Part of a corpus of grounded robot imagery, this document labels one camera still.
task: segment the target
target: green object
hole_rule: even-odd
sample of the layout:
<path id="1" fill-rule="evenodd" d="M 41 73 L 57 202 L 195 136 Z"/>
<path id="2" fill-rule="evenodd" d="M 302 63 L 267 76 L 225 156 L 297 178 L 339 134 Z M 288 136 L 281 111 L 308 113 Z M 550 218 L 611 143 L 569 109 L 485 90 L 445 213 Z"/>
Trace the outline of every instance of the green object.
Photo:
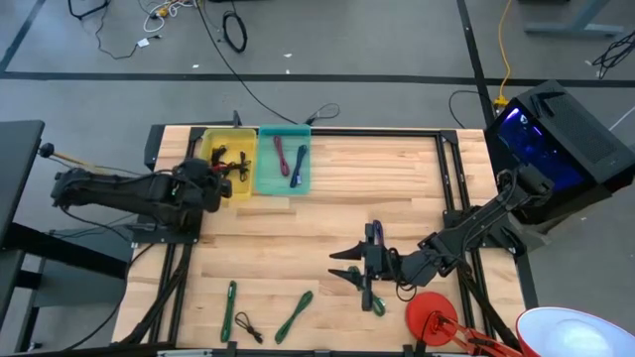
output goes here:
<path id="1" fill-rule="evenodd" d="M 231 318 L 234 315 L 234 302 L 236 301 L 236 282 L 229 282 L 227 290 L 227 307 L 225 308 L 225 318 L 222 320 L 222 330 L 220 331 L 220 342 L 229 341 L 231 334 Z"/>
<path id="2" fill-rule="evenodd" d="M 348 267 L 348 271 L 350 273 L 359 274 L 361 276 L 361 272 L 359 271 L 359 268 L 355 266 Z M 357 290 L 361 292 L 364 290 L 364 288 L 362 286 L 357 286 Z M 384 302 L 383 298 L 378 297 L 375 294 L 373 294 L 373 312 L 375 312 L 375 314 L 379 317 L 386 314 L 386 302 Z"/>
<path id="3" fill-rule="evenodd" d="M 314 299 L 313 292 L 306 292 L 300 297 L 300 301 L 298 302 L 298 306 L 294 310 L 294 313 L 289 317 L 287 322 L 280 327 L 278 332 L 276 332 L 276 343 L 281 344 L 284 341 L 285 337 L 287 337 L 287 333 L 289 333 L 289 329 L 291 329 L 291 325 L 294 323 L 296 317 L 302 312 L 309 303 Z"/>
<path id="4" fill-rule="evenodd" d="M 274 137 L 282 139 L 283 153 L 289 165 L 289 175 L 280 171 L 280 156 Z M 291 175 L 296 167 L 298 147 L 309 150 L 300 165 L 302 182 L 291 188 Z M 311 127 L 309 125 L 263 125 L 258 130 L 258 154 L 256 158 L 256 190 L 262 194 L 307 194 L 311 190 Z"/>

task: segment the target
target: black cord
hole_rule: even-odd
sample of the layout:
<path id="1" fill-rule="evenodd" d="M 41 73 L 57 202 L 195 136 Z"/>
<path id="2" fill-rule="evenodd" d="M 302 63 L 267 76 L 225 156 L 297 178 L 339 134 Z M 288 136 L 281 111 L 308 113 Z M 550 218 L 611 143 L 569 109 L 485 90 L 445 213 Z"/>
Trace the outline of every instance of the black cord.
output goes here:
<path id="1" fill-rule="evenodd" d="M 111 222 L 106 223 L 107 226 L 111 226 L 117 222 L 120 222 L 126 218 L 130 218 L 132 216 L 136 215 L 136 213 L 130 213 L 130 214 L 126 214 L 125 216 L 121 217 L 121 218 L 117 218 Z M 91 235 L 91 234 L 101 234 L 103 232 L 99 232 L 98 230 L 102 229 L 101 227 L 94 227 L 94 228 L 89 228 L 89 229 L 84 229 L 82 231 L 79 232 L 75 232 L 72 234 L 67 234 L 67 235 L 62 235 L 62 234 L 58 234 L 56 233 L 55 230 L 52 230 L 49 232 L 50 235 L 56 236 L 57 238 L 79 238 L 79 237 L 83 237 L 85 235 Z"/>
<path id="2" fill-rule="evenodd" d="M 51 160 L 51 161 L 54 161 L 54 162 L 56 162 L 56 163 L 58 163 L 58 164 L 60 164 L 60 165 L 62 165 L 62 166 L 65 166 L 65 167 L 67 167 L 67 168 L 69 168 L 69 169 L 74 169 L 74 167 L 73 167 L 73 166 L 71 166 L 71 165 L 69 165 L 69 164 L 67 164 L 67 163 L 63 162 L 62 160 L 58 160 L 58 159 L 55 159 L 55 158 L 52 158 L 52 157 L 47 157 L 47 159 L 49 159 L 49 160 Z"/>
<path id="3" fill-rule="evenodd" d="M 104 165 L 95 165 L 96 168 L 98 169 L 105 169 L 105 170 L 111 170 L 111 171 L 118 171 L 118 172 L 122 172 L 122 173 L 126 173 L 126 174 L 130 174 L 130 175 L 134 175 L 134 176 L 141 176 L 143 174 L 139 174 L 139 173 L 135 173 L 135 172 L 131 172 L 129 170 L 124 170 L 124 169 L 119 169 L 119 168 L 113 168 L 113 167 L 107 167 Z"/>
<path id="4" fill-rule="evenodd" d="M 124 281 L 124 284 L 127 286 L 128 285 L 128 272 L 130 272 L 130 268 L 132 268 L 132 265 L 135 264 L 135 262 L 137 261 L 137 259 L 141 258 L 142 255 L 144 255 L 150 248 L 152 248 L 155 244 L 152 243 L 149 246 L 147 246 L 146 248 L 144 248 L 141 252 L 139 252 L 139 254 L 137 254 L 131 261 L 130 264 L 128 264 L 128 268 L 126 268 L 126 279 Z M 119 300 L 119 302 L 117 304 L 115 304 L 115 307 L 112 309 L 112 312 L 110 312 L 110 314 L 108 315 L 108 317 L 106 317 L 106 319 L 101 322 L 97 328 L 95 328 L 92 332 L 90 332 L 86 337 L 80 339 L 79 341 L 71 344 L 71 346 L 65 348 L 63 351 L 69 351 L 71 349 L 74 349 L 75 347 L 81 345 L 82 343 L 86 342 L 87 340 L 91 339 L 95 334 L 97 334 L 97 332 L 99 332 L 100 329 L 103 328 L 103 326 L 106 325 L 106 323 L 108 323 L 108 321 L 110 321 L 110 319 L 112 318 L 112 316 L 115 315 L 115 313 L 117 312 L 117 310 L 119 309 L 119 306 L 121 306 L 121 303 L 123 302 L 123 299 L 126 297 L 126 292 L 124 290 L 123 295 L 121 296 L 121 299 Z"/>
<path id="5" fill-rule="evenodd" d="M 48 157 L 47 159 L 54 161 L 62 166 L 65 166 L 69 169 L 75 169 L 76 167 L 71 166 L 65 162 L 63 162 L 62 160 L 58 160 L 52 157 Z M 134 175 L 134 176 L 141 176 L 142 174 L 139 173 L 135 173 L 135 172 L 131 172 L 129 170 L 124 170 L 124 169 L 119 169 L 119 168 L 114 168 L 114 167 L 109 167 L 109 166 L 105 166 L 105 165 L 95 165 L 93 166 L 94 168 L 98 168 L 98 169 L 105 169 L 105 170 L 111 170 L 111 171 L 117 171 L 117 172 L 122 172 L 122 173 L 126 173 L 126 174 L 130 174 L 130 175 Z"/>
<path id="6" fill-rule="evenodd" d="M 150 2 L 146 3 L 145 5 L 143 5 L 143 4 L 141 3 L 141 0 L 137 0 L 137 3 L 139 3 L 139 7 L 141 8 L 141 10 L 142 10 L 143 12 L 145 12 L 145 13 L 146 13 L 146 15 L 150 15 L 150 11 L 148 11 L 148 10 L 146 9 L 146 8 L 148 7 L 148 5 L 150 5 L 150 4 L 160 5 L 160 4 L 159 4 L 158 2 L 156 2 L 156 1 L 150 1 Z"/>
<path id="7" fill-rule="evenodd" d="M 258 99 L 258 97 L 251 91 L 251 89 L 249 89 L 249 87 L 247 86 L 247 84 L 242 80 L 242 78 L 240 77 L 240 75 L 234 70 L 234 68 L 231 66 L 231 64 L 229 64 L 229 61 L 227 61 L 227 59 L 225 58 L 225 56 L 222 54 L 222 51 L 220 50 L 220 48 L 218 47 L 218 45 L 216 44 L 216 41 L 214 40 L 213 35 L 211 34 L 211 31 L 209 30 L 209 26 L 207 25 L 207 22 L 205 21 L 205 17 L 202 14 L 202 11 L 200 10 L 200 7 L 197 8 L 198 10 L 198 14 L 200 15 L 200 19 L 202 20 L 203 25 L 205 26 L 205 30 L 207 31 L 207 36 L 209 37 L 209 40 L 211 41 L 211 43 L 214 45 L 214 48 L 216 49 L 216 51 L 218 52 L 218 55 L 220 56 L 220 58 L 222 59 L 222 61 L 225 63 L 225 65 L 227 66 L 227 68 L 229 68 L 229 70 L 231 71 L 231 73 L 236 77 L 236 79 L 238 79 L 238 81 L 240 82 L 240 84 L 242 84 L 242 86 L 245 88 L 245 90 L 247 90 L 247 93 L 249 93 L 249 95 L 251 95 L 252 98 L 254 98 L 254 100 L 256 102 L 258 102 L 258 104 L 260 104 L 263 108 L 269 110 L 271 113 L 275 114 L 276 116 L 278 116 L 280 119 L 283 119 L 291 124 L 298 124 L 296 121 L 289 119 L 288 117 L 280 114 L 279 112 L 273 110 L 272 108 L 270 108 L 269 106 L 267 106 L 265 103 L 263 103 L 260 99 Z M 321 110 L 323 110 L 326 106 L 328 105 L 334 105 L 337 107 L 337 112 L 335 115 L 331 116 L 331 117 L 314 117 L 314 115 L 319 114 L 319 112 Z M 337 115 L 339 115 L 339 105 L 335 104 L 335 103 L 328 103 L 326 105 L 324 105 L 322 108 L 320 108 L 316 113 L 312 114 L 312 116 L 310 116 L 307 121 L 311 120 L 313 118 L 313 120 L 317 120 L 317 119 L 329 119 L 329 118 L 334 118 Z"/>
<path id="8" fill-rule="evenodd" d="M 322 111 L 328 112 L 327 108 L 333 109 L 334 113 L 322 115 L 321 114 Z M 318 119 L 332 119 L 336 117 L 337 115 L 339 115 L 339 105 L 337 103 L 327 103 L 323 105 L 320 109 L 318 109 L 315 113 L 311 114 L 309 118 L 305 121 L 305 124 L 313 125 L 314 122 Z"/>
<path id="9" fill-rule="evenodd" d="M 620 64 L 635 49 L 635 31 L 612 43 L 608 49 L 593 61 L 593 65 L 599 65 L 599 79 L 603 79 L 609 69 Z"/>
<path id="10" fill-rule="evenodd" d="M 116 230 L 116 229 L 114 229 L 114 228 L 112 228 L 112 227 L 109 227 L 109 226 L 107 226 L 107 225 L 105 225 L 105 224 L 101 224 L 101 223 L 97 223 L 97 222 L 93 222 L 93 221 L 90 221 L 90 220 L 87 220 L 87 219 L 83 219 L 83 218 L 77 217 L 77 216 L 76 216 L 76 215 L 74 215 L 74 214 L 70 214 L 70 213 L 68 213 L 68 211 L 67 211 L 66 209 L 61 208 L 61 207 L 60 207 L 60 210 L 61 210 L 61 211 L 62 211 L 65 215 L 67 215 L 67 216 L 68 216 L 68 217 L 70 217 L 70 218 L 74 218 L 74 219 L 76 219 L 76 220 L 78 220 L 78 221 L 80 221 L 80 222 L 84 222 L 84 223 L 88 223 L 88 224 L 96 225 L 97 227 L 101 227 L 101 228 L 107 229 L 107 230 L 109 230 L 109 231 L 111 231 L 111 232 L 115 233 L 115 234 L 116 234 L 116 235 L 118 235 L 119 237 L 121 237 L 121 239 L 123 239 L 125 242 L 130 243 L 130 240 L 128 240 L 128 239 L 127 239 L 127 238 L 126 238 L 123 234 L 121 234 L 121 233 L 117 232 L 117 230 Z"/>
<path id="11" fill-rule="evenodd" d="M 263 108 L 269 110 L 270 112 L 276 114 L 279 118 L 292 123 L 292 124 L 298 124 L 295 121 L 287 118 L 286 116 L 278 113 L 277 111 L 271 109 L 270 107 L 268 107 L 265 103 L 263 103 L 260 99 L 258 99 L 258 97 L 251 91 L 251 89 L 249 89 L 249 87 L 247 86 L 247 84 L 245 84 L 245 82 L 242 80 L 242 78 L 240 77 L 240 75 L 238 75 L 238 73 L 236 73 L 236 71 L 234 70 L 234 68 L 229 64 L 229 62 L 227 61 L 227 59 L 225 58 L 225 56 L 222 54 L 222 51 L 218 48 L 218 45 L 216 44 L 216 41 L 214 40 L 214 37 L 211 35 L 211 31 L 209 30 L 209 26 L 207 25 L 207 22 L 205 21 L 204 16 L 202 15 L 202 11 L 200 11 L 200 8 L 197 9 L 198 10 L 198 14 L 200 15 L 200 19 L 202 20 L 203 25 L 205 26 L 205 30 L 207 31 L 207 35 L 209 36 L 209 39 L 211 40 L 211 43 L 214 45 L 214 48 L 216 49 L 216 51 L 218 52 L 218 54 L 220 55 L 220 58 L 222 59 L 222 61 L 225 63 L 225 65 L 227 66 L 227 68 L 229 68 L 229 70 L 231 70 L 231 72 L 234 74 L 234 76 L 236 77 L 236 79 L 238 79 L 238 81 L 240 82 L 240 84 L 242 84 L 243 87 L 245 87 L 245 89 L 247 90 L 247 92 L 249 93 L 249 95 L 252 96 L 252 98 L 254 98 L 258 104 L 260 104 Z"/>
<path id="12" fill-rule="evenodd" d="M 123 56 L 115 56 L 113 55 L 110 51 L 105 50 L 101 47 L 101 38 L 99 37 L 99 33 L 101 32 L 101 30 L 103 29 L 103 25 L 104 25 L 104 19 L 106 18 L 106 14 L 108 14 L 108 9 L 110 8 L 110 6 L 106 6 L 106 8 L 103 10 L 103 14 L 101 14 L 101 24 L 99 25 L 99 28 L 97 29 L 97 31 L 95 32 L 95 38 L 97 39 L 97 49 L 100 52 L 103 52 L 107 55 L 109 55 L 113 60 L 124 60 L 124 59 L 129 59 L 131 58 L 135 52 L 137 51 L 137 49 L 139 48 L 138 44 L 135 44 L 135 47 L 132 48 L 132 51 L 130 52 L 130 54 L 128 55 L 123 55 Z M 160 39 L 161 35 L 155 35 L 155 36 L 151 36 L 148 38 L 148 40 L 151 39 Z"/>
<path id="13" fill-rule="evenodd" d="M 225 41 L 231 47 L 231 49 L 234 50 L 237 54 L 242 54 L 243 52 L 245 52 L 245 49 L 247 49 L 247 28 L 245 27 L 245 23 L 242 21 L 240 16 L 238 16 L 238 10 L 236 10 L 236 4 L 234 3 L 234 0 L 231 0 L 231 6 L 233 7 L 234 11 L 225 11 L 225 13 L 222 15 L 222 33 Z M 229 19 L 236 19 L 238 27 L 240 27 L 240 33 L 242 35 L 242 46 L 240 46 L 240 48 L 236 47 L 233 41 L 231 41 L 231 38 L 229 38 L 229 33 L 227 32 L 227 20 Z"/>
<path id="14" fill-rule="evenodd" d="M 487 102 L 489 102 L 489 104 L 492 106 L 492 111 L 495 112 L 494 103 L 492 103 L 491 99 L 489 99 L 489 97 L 487 95 L 481 94 L 481 93 L 477 92 L 476 90 L 455 90 L 452 93 L 452 95 L 449 97 L 449 99 L 447 100 L 447 108 L 449 108 L 449 114 L 451 114 L 452 119 L 454 119 L 454 121 L 458 124 L 459 127 L 461 127 L 461 129 L 465 129 L 465 126 L 460 121 L 458 121 L 458 119 L 456 119 L 456 116 L 454 115 L 454 111 L 452 110 L 452 99 L 454 98 L 455 95 L 457 95 L 459 93 L 478 94 L 479 96 L 487 99 Z"/>
<path id="15" fill-rule="evenodd" d="M 238 318 L 238 316 L 243 315 L 245 316 L 245 319 L 242 320 L 240 318 Z M 242 328 L 244 328 L 245 330 L 247 330 L 247 333 L 249 333 L 250 335 L 254 336 L 254 339 L 256 340 L 256 342 L 258 343 L 262 343 L 263 339 L 262 339 L 262 333 L 256 331 L 254 329 L 254 326 L 251 325 L 251 321 L 249 320 L 249 316 L 247 316 L 247 314 L 245 312 L 238 312 L 236 313 L 236 316 L 234 317 L 234 321 L 236 322 L 236 324 Z"/>

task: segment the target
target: blue light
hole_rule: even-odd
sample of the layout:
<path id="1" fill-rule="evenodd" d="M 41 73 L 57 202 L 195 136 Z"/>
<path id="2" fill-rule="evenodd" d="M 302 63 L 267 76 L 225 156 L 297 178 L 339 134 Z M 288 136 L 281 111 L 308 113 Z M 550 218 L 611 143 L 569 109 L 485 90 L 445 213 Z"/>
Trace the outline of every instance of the blue light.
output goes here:
<path id="1" fill-rule="evenodd" d="M 540 129 L 524 114 L 519 108 L 514 108 L 499 128 L 498 135 L 512 153 L 521 162 L 534 165 L 553 181 L 555 192 L 583 183 L 583 177 L 572 164 L 572 159 L 558 150 L 549 133 L 542 132 L 545 129 Z"/>
<path id="2" fill-rule="evenodd" d="M 513 117 L 514 115 L 518 114 L 519 112 L 520 112 L 520 110 L 518 110 L 518 108 L 514 108 L 514 110 L 512 110 L 512 111 L 511 111 L 511 113 L 509 113 L 509 114 L 507 115 L 507 118 L 505 118 L 505 120 L 507 120 L 507 119 L 509 119 L 509 118 Z"/>

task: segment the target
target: white lamp shade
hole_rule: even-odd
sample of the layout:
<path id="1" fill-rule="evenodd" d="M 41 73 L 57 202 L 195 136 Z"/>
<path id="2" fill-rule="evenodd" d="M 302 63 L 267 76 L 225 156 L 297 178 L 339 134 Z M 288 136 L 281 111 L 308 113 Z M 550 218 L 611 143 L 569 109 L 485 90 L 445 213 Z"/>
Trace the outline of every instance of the white lamp shade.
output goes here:
<path id="1" fill-rule="evenodd" d="M 597 316 L 561 307 L 525 311 L 516 331 L 526 356 L 635 356 L 635 336 Z"/>

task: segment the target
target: teal bin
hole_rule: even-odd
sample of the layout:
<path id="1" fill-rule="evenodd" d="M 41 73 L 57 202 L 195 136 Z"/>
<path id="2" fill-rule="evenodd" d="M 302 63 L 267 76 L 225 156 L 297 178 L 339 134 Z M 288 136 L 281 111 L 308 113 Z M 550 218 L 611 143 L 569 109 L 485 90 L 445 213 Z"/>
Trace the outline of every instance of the teal bin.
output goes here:
<path id="1" fill-rule="evenodd" d="M 283 153 L 289 165 L 289 175 L 282 175 L 280 156 L 274 137 L 282 140 Z M 298 148 L 308 150 L 300 165 L 301 183 L 290 187 Z M 262 194 L 307 194 L 311 189 L 311 127 L 309 125 L 263 125 L 258 131 L 258 157 L 256 160 L 256 190 Z"/>

